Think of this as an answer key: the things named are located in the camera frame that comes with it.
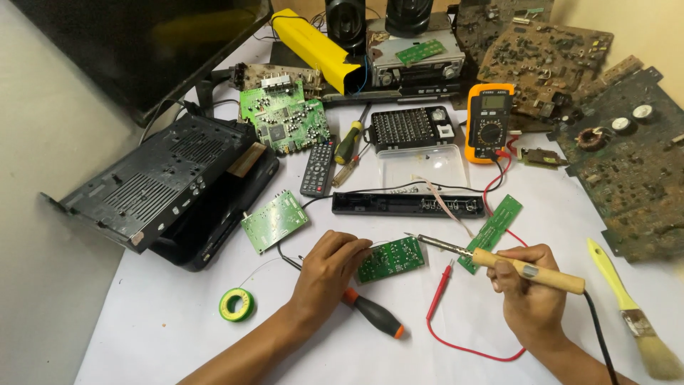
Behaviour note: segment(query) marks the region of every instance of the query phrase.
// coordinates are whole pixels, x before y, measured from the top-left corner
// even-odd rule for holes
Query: remote control
[[[311,149],[302,176],[300,193],[307,197],[323,197],[328,187],[328,174],[332,168],[332,153],[335,149],[335,136],[322,140]]]

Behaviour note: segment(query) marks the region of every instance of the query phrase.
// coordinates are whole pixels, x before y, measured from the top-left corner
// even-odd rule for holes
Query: ventilation grille
[[[147,222],[177,194],[173,188],[141,173],[105,198],[105,203],[126,215]]]
[[[193,132],[171,147],[171,152],[197,163],[209,163],[223,152],[222,142]]]

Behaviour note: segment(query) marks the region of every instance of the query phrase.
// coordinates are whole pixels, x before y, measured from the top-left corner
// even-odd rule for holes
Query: blue wire
[[[366,86],[366,82],[368,82],[368,55],[363,56],[363,64],[364,64],[364,69],[366,70],[366,78],[363,80],[363,85],[358,89],[356,92],[356,97],[358,97],[358,94],[361,93],[361,90]]]

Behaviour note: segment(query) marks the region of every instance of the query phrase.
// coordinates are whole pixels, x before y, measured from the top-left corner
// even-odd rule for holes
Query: black television
[[[11,2],[141,127],[165,99],[211,84],[211,71],[273,14],[269,0]],[[213,85],[200,107],[211,108]]]

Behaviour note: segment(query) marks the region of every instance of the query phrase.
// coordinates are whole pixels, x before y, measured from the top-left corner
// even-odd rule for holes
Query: wooden soldering iron handle
[[[584,293],[584,280],[580,277],[549,270],[520,260],[498,256],[480,248],[475,249],[473,252],[473,262],[482,266],[494,267],[494,263],[498,260],[510,262],[518,271],[518,274],[526,280],[564,290],[568,293],[578,295]]]

